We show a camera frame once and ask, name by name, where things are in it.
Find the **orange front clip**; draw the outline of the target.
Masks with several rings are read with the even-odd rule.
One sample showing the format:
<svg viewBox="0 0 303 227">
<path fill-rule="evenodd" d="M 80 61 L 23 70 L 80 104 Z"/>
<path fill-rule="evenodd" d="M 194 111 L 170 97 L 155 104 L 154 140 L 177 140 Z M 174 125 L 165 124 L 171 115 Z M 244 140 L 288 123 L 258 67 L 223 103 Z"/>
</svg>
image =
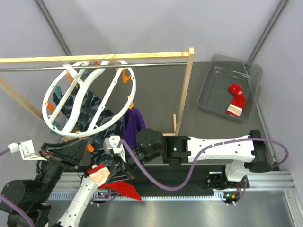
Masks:
<svg viewBox="0 0 303 227">
<path fill-rule="evenodd" d="M 87 151 L 90 153 L 94 152 L 94 148 L 90 143 L 87 145 Z"/>
</svg>

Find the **red snowflake sock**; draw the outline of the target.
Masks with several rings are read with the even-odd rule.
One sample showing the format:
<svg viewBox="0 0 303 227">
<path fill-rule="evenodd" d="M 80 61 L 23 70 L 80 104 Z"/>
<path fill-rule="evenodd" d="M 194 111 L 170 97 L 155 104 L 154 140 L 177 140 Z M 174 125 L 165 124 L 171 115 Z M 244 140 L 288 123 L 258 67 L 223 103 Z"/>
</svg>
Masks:
<svg viewBox="0 0 303 227">
<path fill-rule="evenodd" d="M 246 97 L 243 89 L 237 84 L 233 84 L 229 87 L 229 91 L 234 94 L 234 98 L 227 108 L 227 113 L 236 117 L 240 117 L 246 104 Z"/>
<path fill-rule="evenodd" d="M 112 191 L 120 193 L 122 196 L 126 196 L 139 201 L 142 200 L 137 190 L 126 181 L 106 183 L 106 181 L 109 180 L 110 171 L 105 164 L 93 165 L 92 168 L 87 172 L 92 181 L 101 189 L 110 189 Z"/>
</svg>

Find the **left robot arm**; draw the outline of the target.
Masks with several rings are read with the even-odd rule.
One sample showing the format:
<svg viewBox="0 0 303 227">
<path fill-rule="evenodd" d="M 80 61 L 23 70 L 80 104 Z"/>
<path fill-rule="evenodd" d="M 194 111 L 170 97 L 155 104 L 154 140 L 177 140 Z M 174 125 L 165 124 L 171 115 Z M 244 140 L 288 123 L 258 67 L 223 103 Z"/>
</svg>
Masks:
<svg viewBox="0 0 303 227">
<path fill-rule="evenodd" d="M 38 154 L 45 162 L 33 180 L 13 180 L 0 193 L 0 209 L 8 214 L 9 227 L 46 227 L 51 206 L 45 202 L 66 170 L 78 169 L 89 138 L 44 143 Z"/>
</svg>

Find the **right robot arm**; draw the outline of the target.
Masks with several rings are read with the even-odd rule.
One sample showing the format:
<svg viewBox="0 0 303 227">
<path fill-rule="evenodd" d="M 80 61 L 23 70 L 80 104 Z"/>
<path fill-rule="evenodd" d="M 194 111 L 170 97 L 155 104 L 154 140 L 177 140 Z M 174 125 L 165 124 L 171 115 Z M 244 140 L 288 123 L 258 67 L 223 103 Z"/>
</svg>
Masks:
<svg viewBox="0 0 303 227">
<path fill-rule="evenodd" d="M 229 160 L 223 167 L 221 182 L 232 187 L 250 173 L 266 173 L 273 170 L 270 157 L 258 130 L 251 130 L 246 136 L 229 139 L 200 139 L 189 136 L 164 136 L 150 128 L 141 130 L 136 137 L 137 146 L 130 148 L 126 140 L 110 137 L 105 148 L 111 151 L 113 164 L 106 183 L 134 179 L 134 170 L 141 172 L 156 186 L 166 191 L 178 191 L 189 182 L 198 161 Z M 189 163 L 189 172 L 178 186 L 165 186 L 154 179 L 144 164 L 162 157 L 165 164 Z"/>
</svg>

